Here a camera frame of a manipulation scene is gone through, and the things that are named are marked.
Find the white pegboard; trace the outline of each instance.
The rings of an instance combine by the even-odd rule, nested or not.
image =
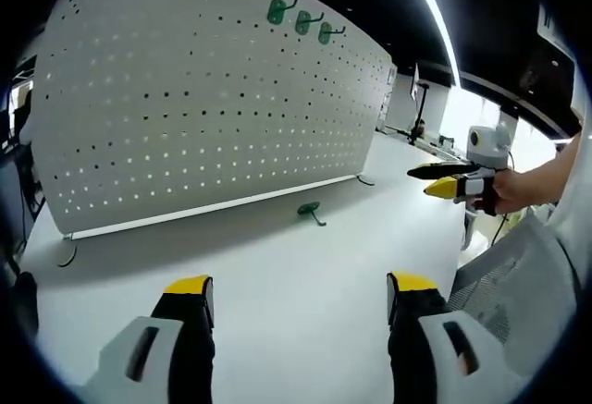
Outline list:
[[[56,2],[32,147],[62,233],[362,171],[390,56],[316,0],[281,25],[270,2]],[[301,36],[300,10],[346,31]]]

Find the human hand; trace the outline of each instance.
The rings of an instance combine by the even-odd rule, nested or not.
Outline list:
[[[524,175],[513,170],[499,171],[493,177],[493,190],[498,193],[499,199],[496,202],[496,213],[507,214],[522,210],[531,205],[531,190],[528,188]],[[456,198],[455,203],[470,202],[478,207],[483,201],[482,198]]]

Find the desk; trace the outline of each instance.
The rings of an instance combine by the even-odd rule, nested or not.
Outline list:
[[[435,162],[376,134],[364,174],[280,198],[81,239],[78,255],[45,207],[22,267],[39,283],[42,353],[71,384],[99,350],[149,315],[176,279],[214,277],[216,404],[392,402],[386,274],[435,280],[448,296],[464,206],[425,196],[406,171]],[[320,201],[320,227],[299,217]]]

